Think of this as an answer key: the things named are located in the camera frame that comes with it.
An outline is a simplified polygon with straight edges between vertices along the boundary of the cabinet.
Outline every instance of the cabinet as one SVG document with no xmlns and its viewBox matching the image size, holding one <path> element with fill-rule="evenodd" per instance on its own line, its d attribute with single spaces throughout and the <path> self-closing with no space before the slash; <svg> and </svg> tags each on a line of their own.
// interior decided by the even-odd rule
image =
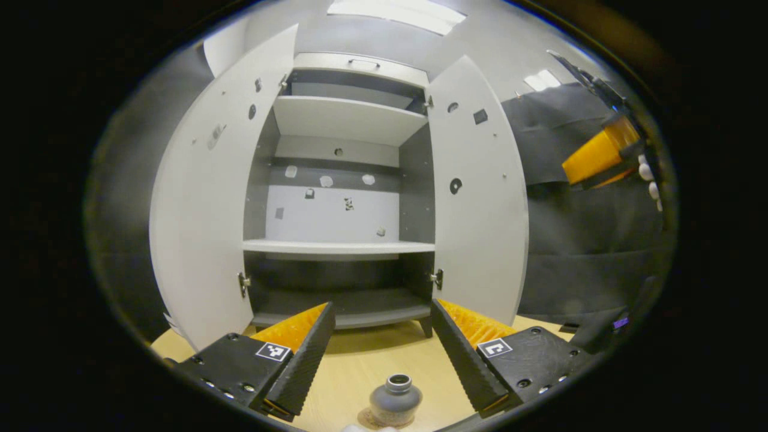
<svg viewBox="0 0 768 432">
<path fill-rule="evenodd" d="M 150 241 L 176 328 L 200 350 L 328 300 L 348 328 L 426 318 L 432 297 L 511 323 L 525 182 L 482 73 L 296 54 L 296 30 L 214 80 L 167 146 Z"/>
</svg>

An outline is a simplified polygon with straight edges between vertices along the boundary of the gray ceramic vase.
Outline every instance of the gray ceramic vase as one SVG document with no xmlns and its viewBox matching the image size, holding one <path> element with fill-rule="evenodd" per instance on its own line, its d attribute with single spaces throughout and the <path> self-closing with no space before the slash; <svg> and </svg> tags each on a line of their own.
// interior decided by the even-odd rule
<svg viewBox="0 0 768 432">
<path fill-rule="evenodd" d="M 376 421 L 398 427 L 413 419 L 416 408 L 422 402 L 422 392 L 412 385 L 411 377 L 395 374 L 371 393 L 370 402 Z"/>
</svg>

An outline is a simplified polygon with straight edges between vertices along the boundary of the door hinge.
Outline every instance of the door hinge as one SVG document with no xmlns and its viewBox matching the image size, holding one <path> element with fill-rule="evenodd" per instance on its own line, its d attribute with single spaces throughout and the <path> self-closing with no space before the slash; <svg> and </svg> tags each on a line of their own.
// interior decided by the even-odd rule
<svg viewBox="0 0 768 432">
<path fill-rule="evenodd" d="M 245 298 L 247 288 L 250 286 L 250 277 L 246 277 L 245 274 L 243 274 L 241 271 L 237 274 L 237 281 L 240 284 L 240 295 Z"/>
<path fill-rule="evenodd" d="M 437 270 L 437 273 L 430 274 L 429 280 L 432 282 L 435 282 L 435 284 L 437 285 L 437 289 L 442 290 L 442 269 L 439 268 Z"/>
</svg>

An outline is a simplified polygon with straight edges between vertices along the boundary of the cabinet door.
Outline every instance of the cabinet door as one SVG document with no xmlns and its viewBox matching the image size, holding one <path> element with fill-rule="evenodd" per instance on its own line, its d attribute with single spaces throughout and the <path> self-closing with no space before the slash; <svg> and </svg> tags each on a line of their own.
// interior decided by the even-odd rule
<svg viewBox="0 0 768 432">
<path fill-rule="evenodd" d="M 181 119 L 155 178 L 152 265 L 171 317 L 196 351 L 253 318 L 238 281 L 246 187 L 295 40 L 293 26 L 211 82 Z"/>
<path fill-rule="evenodd" d="M 510 324 L 528 256 L 520 155 L 502 106 L 464 56 L 426 89 L 435 169 L 433 295 Z"/>
</svg>

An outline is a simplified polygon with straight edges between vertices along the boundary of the table surface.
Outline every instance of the table surface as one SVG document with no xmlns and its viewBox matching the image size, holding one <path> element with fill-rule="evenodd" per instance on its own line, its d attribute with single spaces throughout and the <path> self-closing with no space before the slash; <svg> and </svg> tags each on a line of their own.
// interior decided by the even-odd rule
<svg viewBox="0 0 768 432">
<path fill-rule="evenodd" d="M 560 324 L 521 316 L 512 326 L 517 331 L 540 326 L 566 341 L 573 337 L 559 332 Z M 255 332 L 254 327 L 248 327 L 243 333 Z M 160 357 L 179 362 L 194 354 L 172 330 L 162 334 L 151 348 Z M 437 334 L 427 339 L 416 321 L 405 321 L 335 331 L 302 413 L 290 424 L 312 432 L 340 432 L 348 424 L 360 425 L 357 417 L 369 406 L 369 395 L 392 374 L 410 375 L 424 395 L 413 423 L 401 429 L 405 432 L 436 430 L 475 413 Z"/>
</svg>

